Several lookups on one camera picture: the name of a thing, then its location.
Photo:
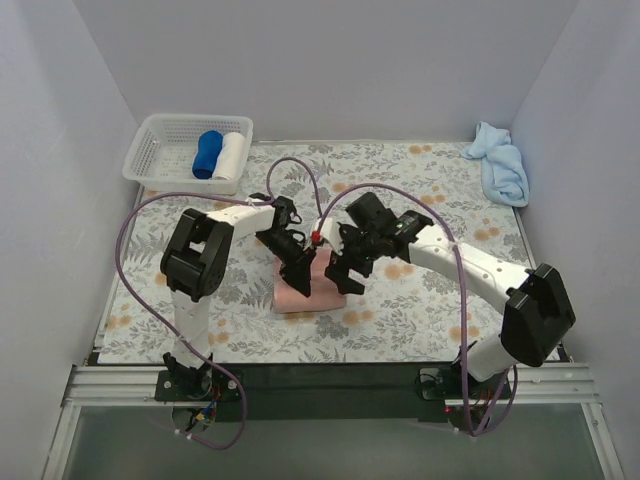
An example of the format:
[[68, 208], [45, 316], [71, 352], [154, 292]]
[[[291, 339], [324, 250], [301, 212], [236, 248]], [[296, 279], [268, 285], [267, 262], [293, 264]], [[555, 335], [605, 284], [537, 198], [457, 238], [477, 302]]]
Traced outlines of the white plastic basket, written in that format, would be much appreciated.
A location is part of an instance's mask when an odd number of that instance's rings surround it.
[[[231, 135], [229, 153], [217, 170], [221, 178], [198, 179], [192, 168], [200, 137], [216, 131]], [[122, 174], [149, 190], [233, 195], [247, 163], [253, 121], [229, 115], [154, 114], [138, 129], [125, 157]]]

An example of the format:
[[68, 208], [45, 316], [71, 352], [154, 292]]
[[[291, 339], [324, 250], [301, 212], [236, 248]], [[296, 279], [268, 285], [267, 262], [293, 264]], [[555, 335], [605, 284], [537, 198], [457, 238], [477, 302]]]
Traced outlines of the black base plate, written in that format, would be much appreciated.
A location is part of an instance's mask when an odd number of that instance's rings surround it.
[[[240, 363], [222, 364], [244, 387], [248, 420], [413, 419], [445, 423], [447, 403], [460, 405], [461, 380], [449, 362], [404, 363]], [[219, 395], [218, 422], [240, 421], [238, 387], [214, 370], [207, 372], [200, 395], [178, 386], [175, 375], [161, 370], [154, 400], [186, 406]], [[470, 383], [473, 414], [496, 398], [502, 374]]]

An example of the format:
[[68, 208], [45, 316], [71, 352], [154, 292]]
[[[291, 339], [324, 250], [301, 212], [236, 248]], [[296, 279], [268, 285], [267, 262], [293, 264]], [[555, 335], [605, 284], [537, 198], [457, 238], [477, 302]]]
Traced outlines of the blue rolled towel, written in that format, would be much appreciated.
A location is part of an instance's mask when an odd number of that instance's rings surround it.
[[210, 130], [199, 137], [192, 164], [192, 174], [196, 179], [206, 180], [212, 177], [222, 147], [223, 135], [218, 131]]

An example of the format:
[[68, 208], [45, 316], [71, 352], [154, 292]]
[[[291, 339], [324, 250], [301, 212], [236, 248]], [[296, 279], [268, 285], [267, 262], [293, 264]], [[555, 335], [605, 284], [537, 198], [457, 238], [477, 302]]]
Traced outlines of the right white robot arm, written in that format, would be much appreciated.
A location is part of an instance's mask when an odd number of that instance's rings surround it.
[[350, 273], [368, 277], [374, 262], [386, 256], [464, 280], [464, 292], [473, 292], [501, 314], [499, 332], [460, 351], [456, 363], [471, 382], [485, 382], [517, 363], [541, 366], [576, 322], [562, 277], [548, 264], [531, 269], [456, 243], [432, 216], [414, 210], [397, 216], [372, 192], [346, 212], [349, 223], [322, 216], [312, 231], [314, 243], [331, 247], [325, 275], [340, 293], [363, 294], [363, 284]]

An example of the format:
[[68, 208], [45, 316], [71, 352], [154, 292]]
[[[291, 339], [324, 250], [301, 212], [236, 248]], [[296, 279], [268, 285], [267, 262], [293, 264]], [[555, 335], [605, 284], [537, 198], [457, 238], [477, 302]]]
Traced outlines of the white rolled towel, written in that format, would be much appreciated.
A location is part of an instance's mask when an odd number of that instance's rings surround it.
[[214, 180], [230, 181], [238, 176], [244, 143], [245, 137], [238, 132], [230, 132], [223, 137], [222, 148], [212, 175]]

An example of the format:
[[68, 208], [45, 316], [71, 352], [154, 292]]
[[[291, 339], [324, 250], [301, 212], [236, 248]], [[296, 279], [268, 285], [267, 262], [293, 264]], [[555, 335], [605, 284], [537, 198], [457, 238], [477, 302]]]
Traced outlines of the pink towel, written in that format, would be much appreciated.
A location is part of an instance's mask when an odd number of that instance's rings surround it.
[[273, 309], [276, 313], [322, 312], [346, 306], [346, 296], [325, 276], [332, 251], [319, 249], [311, 264], [311, 295], [305, 297], [290, 287], [280, 276], [281, 261], [274, 259]]

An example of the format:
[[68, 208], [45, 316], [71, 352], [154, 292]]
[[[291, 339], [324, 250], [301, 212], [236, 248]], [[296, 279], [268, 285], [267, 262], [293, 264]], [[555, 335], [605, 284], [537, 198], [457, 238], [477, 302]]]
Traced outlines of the aluminium rail frame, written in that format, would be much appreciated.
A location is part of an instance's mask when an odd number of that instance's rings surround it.
[[248, 420], [206, 431], [210, 450], [175, 432], [195, 403], [154, 400], [159, 366], [74, 369], [48, 479], [620, 479], [624, 472], [589, 368], [519, 371], [513, 406], [488, 434], [413, 419]]

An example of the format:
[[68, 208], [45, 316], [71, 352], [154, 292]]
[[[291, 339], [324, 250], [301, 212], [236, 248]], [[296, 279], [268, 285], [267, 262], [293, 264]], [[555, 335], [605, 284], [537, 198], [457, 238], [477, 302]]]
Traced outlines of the floral table mat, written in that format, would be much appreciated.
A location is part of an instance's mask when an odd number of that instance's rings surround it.
[[[376, 184], [396, 214], [433, 208], [454, 236], [501, 259], [529, 258], [514, 212], [490, 202], [480, 165], [461, 156], [458, 143], [254, 144], [239, 196], [272, 188], [291, 198], [305, 223], [318, 206], [336, 219]], [[174, 338], [173, 316], [160, 259], [181, 213], [222, 209], [222, 202], [188, 197], [159, 199], [137, 216], [123, 268], [127, 283], [111, 296], [95, 348], [102, 364], [158, 364]], [[324, 313], [279, 314], [273, 307], [276, 269], [254, 237], [233, 245], [224, 280], [211, 304], [208, 341], [219, 362], [449, 361], [460, 338], [478, 340], [500, 329], [500, 315], [470, 296], [459, 305], [458, 286], [429, 270], [384, 258], [365, 280], [366, 291]]]

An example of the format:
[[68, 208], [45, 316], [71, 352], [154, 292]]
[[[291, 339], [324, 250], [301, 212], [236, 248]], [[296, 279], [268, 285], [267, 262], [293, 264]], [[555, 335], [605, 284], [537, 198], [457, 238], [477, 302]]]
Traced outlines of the light blue towel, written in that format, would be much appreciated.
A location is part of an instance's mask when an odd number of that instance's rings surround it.
[[480, 162], [481, 187], [490, 201], [513, 208], [529, 204], [529, 182], [522, 156], [507, 129], [479, 122], [473, 142], [460, 155]]

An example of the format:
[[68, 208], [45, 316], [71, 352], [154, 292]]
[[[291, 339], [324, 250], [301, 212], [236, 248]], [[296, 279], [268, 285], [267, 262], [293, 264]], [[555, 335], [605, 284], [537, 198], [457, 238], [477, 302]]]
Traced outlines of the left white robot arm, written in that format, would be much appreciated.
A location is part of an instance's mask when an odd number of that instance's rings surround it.
[[188, 209], [180, 217], [161, 259], [174, 305], [179, 335], [171, 352], [163, 355], [173, 385], [189, 398], [210, 390], [209, 313], [234, 242], [256, 237], [281, 262], [280, 275], [305, 297], [311, 295], [311, 265], [316, 248], [304, 233], [291, 230], [301, 219], [292, 200], [264, 196], [244, 204], [204, 213]]

